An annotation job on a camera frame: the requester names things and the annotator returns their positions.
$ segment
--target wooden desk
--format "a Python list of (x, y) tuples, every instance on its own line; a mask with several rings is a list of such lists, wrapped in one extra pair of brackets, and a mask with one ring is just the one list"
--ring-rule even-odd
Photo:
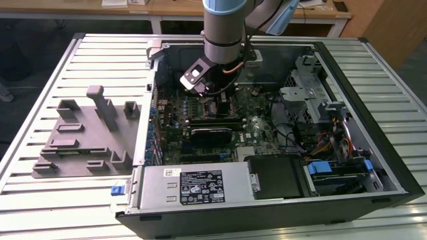
[(0, 14), (2, 13), (44, 13), (44, 14), (101, 14), (130, 15), (150, 14), (153, 1), (146, 5), (128, 5), (126, 8), (102, 9), (102, 0), (0, 0)]
[[(161, 21), (202, 21), (204, 7), (201, 0), (153, 0), (150, 14), (156, 32), (161, 32)], [(326, 7), (333, 10), (318, 8), (297, 9), (292, 16), (293, 24), (326, 24), (332, 25), (328, 37), (338, 37), (348, 19), (352, 18), (350, 12), (336, 11), (332, 0), (326, 0)]]
[[(202, 21), (201, 0), (150, 0), (146, 5), (101, 9), (102, 0), (0, 0), (0, 18), (148, 20), (152, 32), (161, 34), (161, 21)], [(328, 37), (338, 37), (349, 12), (297, 9), (290, 23), (332, 25)]]

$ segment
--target metal bracket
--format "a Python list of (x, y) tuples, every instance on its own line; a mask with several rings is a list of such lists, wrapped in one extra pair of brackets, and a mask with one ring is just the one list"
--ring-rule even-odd
[(244, 67), (245, 68), (260, 68), (261, 65), (262, 65), (262, 55), (261, 55), (261, 52), (260, 50), (254, 50), (253, 51), (254, 53), (254, 56), (256, 58), (254, 59), (250, 59), (250, 60), (246, 60), (245, 63), (244, 63)]
[(316, 94), (313, 91), (306, 91), (305, 88), (292, 86), (280, 88), (282, 100), (289, 102), (301, 102), (306, 99), (314, 99)]
[(146, 59), (154, 60), (158, 58), (164, 52), (161, 48), (162, 41), (161, 40), (149, 40), (146, 43)]

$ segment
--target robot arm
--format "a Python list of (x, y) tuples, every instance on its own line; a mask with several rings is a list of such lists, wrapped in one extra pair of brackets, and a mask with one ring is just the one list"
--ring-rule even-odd
[(181, 84), (193, 94), (209, 95), (209, 83), (205, 79), (208, 72), (216, 71), (226, 75), (234, 72), (226, 69), (242, 67), (245, 59), (241, 56), (245, 55), (246, 48), (241, 47), (241, 42), (252, 37), (246, 37), (245, 24), (254, 31), (280, 35), (297, 4), (298, 0), (202, 0), (204, 57), (180, 78)]

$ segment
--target warning label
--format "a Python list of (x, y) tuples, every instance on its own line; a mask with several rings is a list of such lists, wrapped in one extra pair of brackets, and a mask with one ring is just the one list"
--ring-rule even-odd
[(221, 170), (180, 173), (180, 204), (193, 205), (224, 202)]

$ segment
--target metal table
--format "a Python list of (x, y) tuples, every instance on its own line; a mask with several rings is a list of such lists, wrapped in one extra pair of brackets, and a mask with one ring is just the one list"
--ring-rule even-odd
[[(1, 240), (138, 238), (114, 220), (125, 196), (110, 197), (110, 186), (129, 176), (33, 179), (32, 166), (54, 126), (54, 107), (61, 99), (85, 98), (88, 85), (102, 85), (116, 105), (141, 102), (142, 85), (152, 83), (145, 68), (146, 42), (152, 35), (86, 34), (65, 50), (45, 88), (28, 114), (0, 163)], [(162, 39), (200, 40), (198, 36), (162, 35)], [(368, 43), (356, 38), (254, 37), (253, 41), (322, 41), (369, 109), (412, 174), (427, 191), (427, 108)], [(427, 196), (385, 208), (360, 219), (330, 225), (312, 225), (185, 239), (424, 239)]]

